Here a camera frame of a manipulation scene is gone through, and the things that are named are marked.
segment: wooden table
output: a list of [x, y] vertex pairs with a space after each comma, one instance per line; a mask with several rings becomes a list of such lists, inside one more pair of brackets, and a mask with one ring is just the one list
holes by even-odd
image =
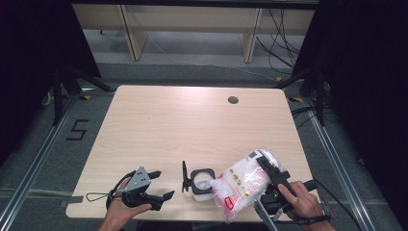
[[[232, 104], [228, 98], [239, 102]], [[212, 168], [220, 175], [259, 147], [267, 147], [291, 174], [312, 179], [293, 118], [281, 90], [121, 86], [117, 89], [73, 195], [107, 193], [126, 173], [160, 170], [146, 191], [174, 196], [160, 212], [138, 219], [224, 221], [213, 200], [196, 202], [181, 192], [182, 161], [190, 173]], [[71, 218], [103, 218], [106, 198], [69, 204]], [[260, 221], [252, 207], [235, 221]]]

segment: round hole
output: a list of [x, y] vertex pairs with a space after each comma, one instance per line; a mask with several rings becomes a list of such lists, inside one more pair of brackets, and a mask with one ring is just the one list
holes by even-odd
[[228, 102], [230, 102], [231, 104], [237, 104], [238, 103], [238, 98], [236, 96], [230, 96], [228, 98]]
[[210, 180], [212, 179], [213, 177], [209, 173], [199, 172], [195, 175], [193, 183], [200, 190], [208, 190], [211, 187]]

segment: gray floor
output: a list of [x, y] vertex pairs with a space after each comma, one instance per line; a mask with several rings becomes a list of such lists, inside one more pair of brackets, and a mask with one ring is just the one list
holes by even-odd
[[[207, 33], [162, 32], [150, 34], [140, 60], [130, 61], [129, 51], [123, 33], [116, 31], [85, 31], [94, 58], [103, 75], [103, 82], [112, 87], [122, 84], [139, 85], [190, 85], [190, 86], [229, 86], [248, 88], [270, 88], [277, 77], [290, 75], [286, 64], [270, 59], [262, 46], [257, 43], [251, 64], [243, 61], [241, 42], [238, 35]], [[290, 43], [300, 48], [303, 37], [287, 37]], [[272, 44], [268, 35], [260, 40], [269, 47]], [[290, 62], [285, 49], [274, 49], [274, 53]], [[287, 87], [288, 97], [298, 97], [300, 83]], [[94, 89], [82, 83], [81, 86]], [[10, 230], [95, 230], [100, 219], [72, 219], [64, 214], [66, 201], [73, 192], [89, 151], [96, 138], [104, 115], [114, 96], [112, 92], [89, 90], [83, 94], [90, 100], [78, 100], [71, 110], [61, 133], [41, 167], [36, 182], [15, 217]], [[292, 110], [305, 107], [305, 103], [289, 103]], [[364, 201], [376, 230], [402, 230], [393, 213], [383, 199], [381, 192], [372, 181], [370, 174], [356, 162], [351, 142], [336, 115], [324, 111], [330, 140], [333, 142], [351, 181]], [[36, 157], [47, 133], [51, 130], [53, 119], [52, 104], [45, 106], [36, 115], [30, 131], [21, 144], [0, 169], [0, 209], [7, 204], [24, 177], [30, 163]], [[81, 124], [87, 130], [82, 141], [68, 141], [76, 136], [70, 132], [77, 119], [88, 119]], [[340, 181], [326, 150], [321, 144], [310, 115], [304, 113], [294, 119], [312, 173], [350, 209]], [[358, 230], [354, 223], [335, 200], [325, 191], [319, 190], [326, 198], [335, 219], [333, 225], [338, 230]], [[135, 221], [126, 230], [135, 230]], [[279, 226], [279, 230], [300, 230], [296, 226]]]

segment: white plastic bag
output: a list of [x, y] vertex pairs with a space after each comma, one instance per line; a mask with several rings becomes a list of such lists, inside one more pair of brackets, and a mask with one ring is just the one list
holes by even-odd
[[265, 148], [260, 148], [226, 169], [210, 182], [216, 204], [222, 208], [225, 221], [232, 219], [245, 207], [253, 205], [270, 183], [268, 175], [257, 159], [265, 156], [269, 162], [284, 171], [280, 162]]

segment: hand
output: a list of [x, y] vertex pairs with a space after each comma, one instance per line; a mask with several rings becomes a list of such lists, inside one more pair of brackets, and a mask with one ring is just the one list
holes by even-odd
[[[119, 188], [123, 189], [129, 180], [130, 177], [124, 180]], [[121, 196], [121, 192], [117, 193], [115, 196]], [[134, 216], [144, 213], [151, 208], [152, 206], [150, 204], [142, 204], [135, 208], [129, 208], [123, 203], [121, 197], [116, 197], [111, 201], [108, 212], [106, 213], [102, 225], [99, 227], [99, 231], [120, 230]]]
[[[294, 195], [284, 186], [278, 185], [280, 193], [282, 193], [288, 202], [292, 205], [293, 210], [288, 212], [287, 215], [291, 219], [301, 218], [313, 218], [323, 216], [323, 211], [320, 208], [318, 198], [307, 191], [302, 182], [291, 182], [291, 188]], [[302, 225], [303, 230], [334, 230], [331, 224], [326, 221], [310, 225]]]

